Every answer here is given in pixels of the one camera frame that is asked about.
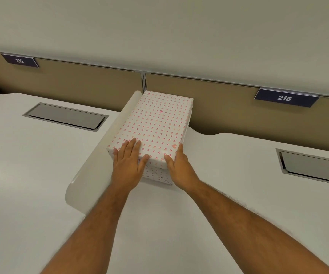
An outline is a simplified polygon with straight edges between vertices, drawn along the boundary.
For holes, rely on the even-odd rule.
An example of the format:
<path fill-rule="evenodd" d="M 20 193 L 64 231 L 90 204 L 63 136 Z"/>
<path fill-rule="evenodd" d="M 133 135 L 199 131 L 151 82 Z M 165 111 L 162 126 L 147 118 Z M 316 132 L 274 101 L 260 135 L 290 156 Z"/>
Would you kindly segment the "person's right forearm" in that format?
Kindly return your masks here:
<path fill-rule="evenodd" d="M 293 237 L 199 179 L 177 183 L 197 204 L 244 274 L 329 274 Z"/>

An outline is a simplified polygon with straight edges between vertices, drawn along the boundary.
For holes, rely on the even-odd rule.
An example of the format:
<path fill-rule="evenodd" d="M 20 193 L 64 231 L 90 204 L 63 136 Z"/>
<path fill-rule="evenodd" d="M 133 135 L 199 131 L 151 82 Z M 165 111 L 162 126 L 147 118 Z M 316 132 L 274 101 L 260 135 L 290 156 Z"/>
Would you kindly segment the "heart-print gift box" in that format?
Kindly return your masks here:
<path fill-rule="evenodd" d="M 122 123 L 114 128 L 107 151 L 120 150 L 125 141 L 141 141 L 139 161 L 149 155 L 143 177 L 173 185 L 164 156 L 175 160 L 178 147 L 185 138 L 193 108 L 193 98 L 145 91 L 134 98 L 124 113 Z"/>

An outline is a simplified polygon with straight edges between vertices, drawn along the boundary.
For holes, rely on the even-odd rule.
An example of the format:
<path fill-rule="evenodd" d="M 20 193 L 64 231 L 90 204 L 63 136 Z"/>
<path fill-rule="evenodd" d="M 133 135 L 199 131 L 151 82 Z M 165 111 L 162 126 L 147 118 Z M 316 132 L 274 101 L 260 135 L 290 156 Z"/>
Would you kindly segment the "person's left forearm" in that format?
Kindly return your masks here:
<path fill-rule="evenodd" d="M 118 221 L 132 189 L 109 185 L 40 274 L 107 274 Z"/>

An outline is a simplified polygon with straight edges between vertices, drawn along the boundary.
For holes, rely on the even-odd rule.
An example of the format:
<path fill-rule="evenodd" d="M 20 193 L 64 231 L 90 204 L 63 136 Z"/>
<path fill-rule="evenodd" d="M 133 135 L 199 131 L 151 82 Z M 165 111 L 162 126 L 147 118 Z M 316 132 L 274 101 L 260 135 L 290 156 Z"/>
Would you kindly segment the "beige partition panel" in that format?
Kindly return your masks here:
<path fill-rule="evenodd" d="M 329 97 L 310 108 L 255 100 L 258 87 L 146 74 L 148 91 L 194 99 L 190 127 L 329 151 Z"/>
<path fill-rule="evenodd" d="M 38 67 L 9 63 L 0 52 L 0 90 L 29 95 L 73 96 L 81 89 L 143 92 L 141 71 L 34 57 Z"/>

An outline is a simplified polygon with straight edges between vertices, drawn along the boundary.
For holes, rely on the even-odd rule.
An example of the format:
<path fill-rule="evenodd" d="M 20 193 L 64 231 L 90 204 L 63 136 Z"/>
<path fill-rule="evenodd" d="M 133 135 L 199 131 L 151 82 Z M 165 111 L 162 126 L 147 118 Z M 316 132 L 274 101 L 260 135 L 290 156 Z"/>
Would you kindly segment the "dark blue number sign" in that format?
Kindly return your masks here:
<path fill-rule="evenodd" d="M 319 100 L 319 95 L 300 91 L 260 87 L 254 99 L 310 108 Z"/>
<path fill-rule="evenodd" d="M 3 53 L 1 55 L 9 64 L 39 68 L 39 65 L 34 57 Z"/>

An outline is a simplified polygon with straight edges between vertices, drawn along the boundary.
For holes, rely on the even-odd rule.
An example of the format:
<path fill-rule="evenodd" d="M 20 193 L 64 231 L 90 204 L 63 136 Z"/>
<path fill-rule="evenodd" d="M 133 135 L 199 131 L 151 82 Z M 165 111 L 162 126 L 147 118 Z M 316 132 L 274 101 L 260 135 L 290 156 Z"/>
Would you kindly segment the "person's left hand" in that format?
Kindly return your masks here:
<path fill-rule="evenodd" d="M 127 159 L 127 144 L 125 141 L 119 149 L 120 161 L 113 166 L 111 184 L 122 192 L 130 193 L 139 183 L 142 175 L 138 175 L 139 151 L 141 141 L 136 141 L 137 160 Z"/>

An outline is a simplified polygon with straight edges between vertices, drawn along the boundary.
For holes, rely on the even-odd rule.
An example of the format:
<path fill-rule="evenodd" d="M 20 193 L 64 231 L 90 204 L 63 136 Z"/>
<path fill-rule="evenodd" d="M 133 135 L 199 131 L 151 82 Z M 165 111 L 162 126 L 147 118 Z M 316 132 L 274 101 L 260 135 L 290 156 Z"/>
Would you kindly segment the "person's right hand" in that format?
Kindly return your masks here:
<path fill-rule="evenodd" d="M 188 194 L 198 190 L 203 182 L 198 178 L 188 157 L 184 154 L 182 143 L 179 145 L 173 161 L 175 163 L 175 172 L 170 173 L 170 176 L 175 185 Z"/>

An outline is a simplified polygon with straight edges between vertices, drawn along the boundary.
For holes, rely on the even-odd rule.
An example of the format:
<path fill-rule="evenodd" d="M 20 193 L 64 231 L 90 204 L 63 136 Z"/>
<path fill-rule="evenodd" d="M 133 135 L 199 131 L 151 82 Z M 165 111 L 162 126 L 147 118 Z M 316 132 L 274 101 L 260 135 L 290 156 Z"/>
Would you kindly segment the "white curved desk divider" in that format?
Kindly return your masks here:
<path fill-rule="evenodd" d="M 84 215 L 96 204 L 110 183 L 113 161 L 106 148 L 141 96 L 140 91 L 134 92 L 66 189 L 66 203 Z"/>

